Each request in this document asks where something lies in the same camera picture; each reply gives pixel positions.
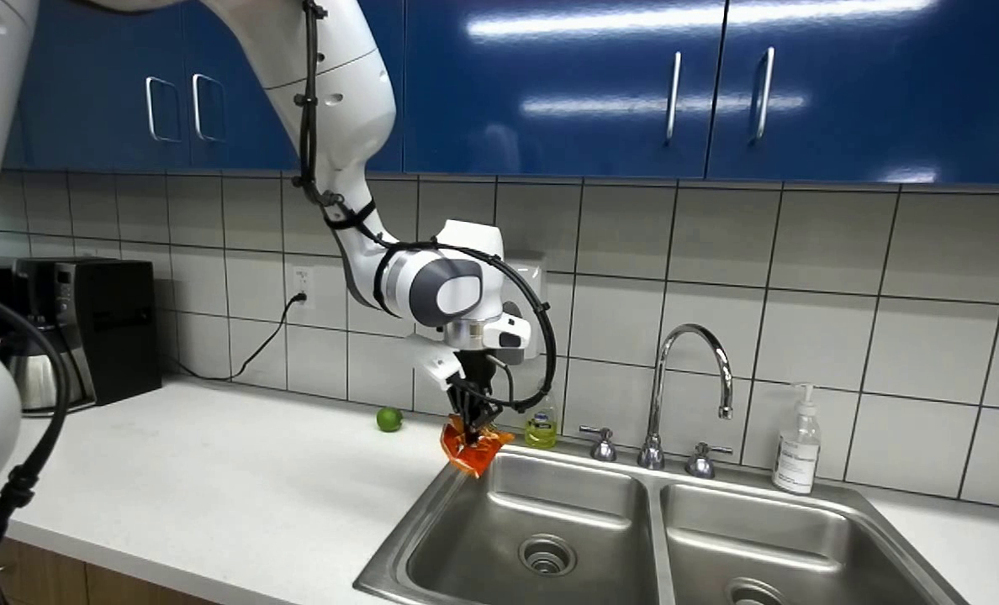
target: stainless steel sink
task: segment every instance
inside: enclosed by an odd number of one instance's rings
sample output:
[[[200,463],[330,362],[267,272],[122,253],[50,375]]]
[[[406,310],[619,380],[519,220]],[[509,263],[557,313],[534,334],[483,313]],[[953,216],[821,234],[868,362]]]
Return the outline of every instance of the stainless steel sink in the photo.
[[[781,494],[504,448],[483,479],[442,469],[358,588],[509,605],[957,605],[856,490]]]

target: green object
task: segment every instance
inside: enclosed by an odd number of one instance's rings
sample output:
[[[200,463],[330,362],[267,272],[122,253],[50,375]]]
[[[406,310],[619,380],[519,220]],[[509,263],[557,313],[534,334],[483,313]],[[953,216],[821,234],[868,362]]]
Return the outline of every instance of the green object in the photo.
[[[376,431],[384,431],[384,435],[396,435],[396,431],[405,426],[405,411],[396,411],[396,408],[380,408],[380,411],[372,412],[372,420],[376,420]]]
[[[537,451],[556,451],[557,448],[557,422],[553,420],[553,412],[534,412],[524,422],[524,448],[537,448]]]

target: coffee maker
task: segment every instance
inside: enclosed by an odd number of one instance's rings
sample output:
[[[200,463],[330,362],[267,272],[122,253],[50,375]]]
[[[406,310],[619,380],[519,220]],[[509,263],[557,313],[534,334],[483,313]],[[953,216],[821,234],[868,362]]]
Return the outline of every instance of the coffee maker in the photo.
[[[18,269],[0,269],[0,301],[57,344],[72,408],[115,403],[162,388],[152,263],[25,259]],[[27,412],[57,403],[44,349],[0,325],[0,358]]]

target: blue cabinet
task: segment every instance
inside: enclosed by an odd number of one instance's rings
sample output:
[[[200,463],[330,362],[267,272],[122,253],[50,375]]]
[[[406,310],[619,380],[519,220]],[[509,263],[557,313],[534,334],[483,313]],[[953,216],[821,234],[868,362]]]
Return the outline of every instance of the blue cabinet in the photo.
[[[723,0],[415,4],[405,165],[700,178],[719,31]]]
[[[20,116],[15,169],[292,169],[295,157],[238,45],[200,0],[139,16],[44,4]]]
[[[999,181],[999,4],[731,0],[707,178]]]

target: cabinet handle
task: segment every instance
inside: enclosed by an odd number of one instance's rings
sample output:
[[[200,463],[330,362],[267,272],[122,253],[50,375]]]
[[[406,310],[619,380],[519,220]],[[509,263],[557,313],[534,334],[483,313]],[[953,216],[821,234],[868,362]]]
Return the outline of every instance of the cabinet handle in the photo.
[[[772,87],[774,87],[774,46],[768,46],[764,53],[764,87],[759,87],[759,110],[758,110],[758,137],[755,140],[764,140],[768,135],[768,113],[772,113]]]
[[[672,72],[668,72],[666,144],[672,144],[676,99],[679,99],[679,53],[672,53]]]
[[[220,84],[220,79],[210,74],[192,74],[192,127],[200,140],[220,140],[215,135],[207,132],[207,121],[202,121],[202,84]]]
[[[152,140],[175,140],[175,137],[164,137],[159,127],[155,87],[172,87],[172,84],[164,77],[140,77],[140,99],[149,103],[149,135]]]

